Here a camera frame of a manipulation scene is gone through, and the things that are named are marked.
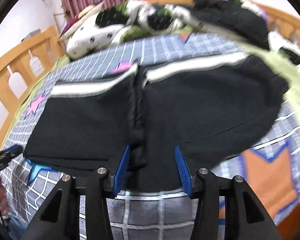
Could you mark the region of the person's left hand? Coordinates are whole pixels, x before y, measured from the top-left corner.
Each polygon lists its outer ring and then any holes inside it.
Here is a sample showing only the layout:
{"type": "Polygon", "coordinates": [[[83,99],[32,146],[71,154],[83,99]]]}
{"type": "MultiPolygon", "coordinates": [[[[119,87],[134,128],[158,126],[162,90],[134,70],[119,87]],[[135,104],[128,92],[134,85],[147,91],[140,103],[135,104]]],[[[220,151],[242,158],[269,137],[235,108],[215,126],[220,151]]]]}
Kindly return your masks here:
{"type": "Polygon", "coordinates": [[[7,194],[6,189],[2,185],[2,181],[1,181],[1,178],[0,178],[0,211],[1,211],[3,216],[7,215],[8,210],[9,210],[6,194],[7,194]]]}

